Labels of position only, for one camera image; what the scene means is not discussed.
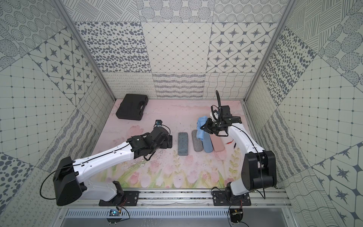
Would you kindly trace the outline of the blue microfiber cloth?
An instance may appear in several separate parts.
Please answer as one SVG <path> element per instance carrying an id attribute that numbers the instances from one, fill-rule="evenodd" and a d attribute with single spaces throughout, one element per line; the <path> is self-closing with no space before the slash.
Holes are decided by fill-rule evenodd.
<path id="1" fill-rule="evenodd" d="M 207 116 L 203 116 L 203 117 L 200 117 L 197 121 L 197 134 L 196 134 L 196 137 L 198 139 L 200 139 L 201 141 L 204 140 L 204 131 L 201 129 L 202 126 L 205 125 L 205 123 L 207 122 L 208 120 L 208 117 Z"/>

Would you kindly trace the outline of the pink eyeglass case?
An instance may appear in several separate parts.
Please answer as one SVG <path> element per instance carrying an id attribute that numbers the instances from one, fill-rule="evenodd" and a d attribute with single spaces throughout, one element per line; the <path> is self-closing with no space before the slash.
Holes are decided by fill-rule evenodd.
<path id="1" fill-rule="evenodd" d="M 213 134 L 210 138 L 215 152 L 222 152 L 225 150 L 224 143 L 220 137 Z"/>

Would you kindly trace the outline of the blue eyeglass case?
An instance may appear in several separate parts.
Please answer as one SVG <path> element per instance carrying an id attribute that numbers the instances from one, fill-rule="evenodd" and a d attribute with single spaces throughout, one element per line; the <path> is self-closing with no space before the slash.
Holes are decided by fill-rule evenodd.
<path id="1" fill-rule="evenodd" d="M 213 151 L 213 145 L 211 142 L 210 134 L 204 132 L 202 140 L 203 149 L 206 153 L 211 153 Z"/>

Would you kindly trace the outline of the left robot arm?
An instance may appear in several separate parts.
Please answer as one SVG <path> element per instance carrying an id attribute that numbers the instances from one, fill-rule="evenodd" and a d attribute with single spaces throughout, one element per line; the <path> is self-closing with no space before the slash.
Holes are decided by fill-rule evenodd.
<path id="1" fill-rule="evenodd" d="M 69 205 L 78 199 L 99 200 L 99 206 L 119 206 L 128 202 L 135 206 L 138 193 L 124 191 L 118 181 L 92 182 L 91 178 L 108 168 L 140 157 L 150 161 L 157 150 L 172 146 L 170 128 L 163 125 L 161 120 L 156 120 L 152 132 L 132 136 L 99 154 L 76 160 L 65 157 L 57 169 L 50 173 L 54 184 L 54 200 L 58 206 Z"/>

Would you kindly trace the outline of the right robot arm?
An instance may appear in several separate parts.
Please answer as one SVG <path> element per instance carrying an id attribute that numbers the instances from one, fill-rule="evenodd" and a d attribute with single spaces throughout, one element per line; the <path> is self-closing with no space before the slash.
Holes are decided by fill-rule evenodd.
<path id="1" fill-rule="evenodd" d="M 227 184 L 226 196 L 240 196 L 277 184 L 276 156 L 261 147 L 242 124 L 241 117 L 233 116 L 229 106 L 211 106 L 211 114 L 201 126 L 204 132 L 220 137 L 230 136 L 244 155 L 241 177 Z"/>

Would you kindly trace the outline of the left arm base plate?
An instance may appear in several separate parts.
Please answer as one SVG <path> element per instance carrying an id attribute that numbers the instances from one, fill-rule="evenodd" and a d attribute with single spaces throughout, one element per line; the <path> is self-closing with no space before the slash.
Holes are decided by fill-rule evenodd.
<path id="1" fill-rule="evenodd" d="M 140 191 L 124 191 L 121 194 L 117 194 L 110 201 L 99 201 L 100 207 L 111 206 L 137 206 Z"/>

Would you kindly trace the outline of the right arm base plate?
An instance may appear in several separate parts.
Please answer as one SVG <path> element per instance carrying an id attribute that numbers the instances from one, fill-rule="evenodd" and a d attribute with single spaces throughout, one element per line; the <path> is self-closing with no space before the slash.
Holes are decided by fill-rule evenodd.
<path id="1" fill-rule="evenodd" d="M 221 190 L 211 191 L 214 206 L 251 206 L 249 194 L 233 195 Z"/>

